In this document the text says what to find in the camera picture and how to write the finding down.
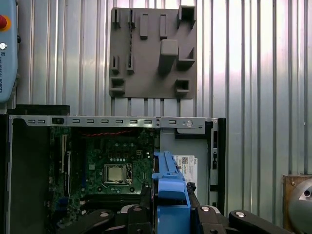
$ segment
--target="sticker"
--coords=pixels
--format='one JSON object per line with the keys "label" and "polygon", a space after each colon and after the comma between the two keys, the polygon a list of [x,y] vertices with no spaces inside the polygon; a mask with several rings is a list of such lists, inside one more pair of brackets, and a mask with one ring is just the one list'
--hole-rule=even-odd
{"label": "sticker", "polygon": [[197,164],[198,160],[194,155],[192,156],[174,156],[174,159],[178,166],[180,166],[180,171],[183,174],[186,182],[195,183],[197,187]]}

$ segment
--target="cpu socket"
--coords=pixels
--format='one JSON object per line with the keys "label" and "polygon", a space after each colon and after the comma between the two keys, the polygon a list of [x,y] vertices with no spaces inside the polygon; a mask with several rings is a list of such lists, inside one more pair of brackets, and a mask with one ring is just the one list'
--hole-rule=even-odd
{"label": "cpu socket", "polygon": [[105,164],[103,181],[104,184],[130,185],[132,183],[132,165]]}

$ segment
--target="motherboard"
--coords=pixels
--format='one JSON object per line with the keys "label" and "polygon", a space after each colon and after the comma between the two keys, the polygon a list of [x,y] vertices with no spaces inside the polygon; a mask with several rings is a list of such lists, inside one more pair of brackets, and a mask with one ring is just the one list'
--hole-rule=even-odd
{"label": "motherboard", "polygon": [[153,129],[52,127],[48,232],[95,209],[137,204],[152,184],[156,138]]}

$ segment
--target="silver ribbed panel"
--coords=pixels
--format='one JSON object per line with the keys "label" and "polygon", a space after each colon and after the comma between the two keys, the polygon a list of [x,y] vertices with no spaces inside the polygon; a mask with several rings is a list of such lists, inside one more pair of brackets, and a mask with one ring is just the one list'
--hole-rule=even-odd
{"label": "silver ribbed panel", "polygon": [[[179,4],[197,5],[196,99],[111,98],[112,7]],[[67,104],[73,115],[226,117],[227,212],[281,225],[282,175],[312,173],[309,22],[308,0],[21,0],[17,103]]]}

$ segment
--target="blue robot controller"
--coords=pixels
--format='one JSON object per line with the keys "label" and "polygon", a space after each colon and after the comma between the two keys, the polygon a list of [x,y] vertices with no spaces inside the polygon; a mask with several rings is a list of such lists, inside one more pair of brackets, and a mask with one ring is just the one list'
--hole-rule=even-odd
{"label": "blue robot controller", "polygon": [[18,70],[15,0],[0,0],[0,104],[9,100]]}

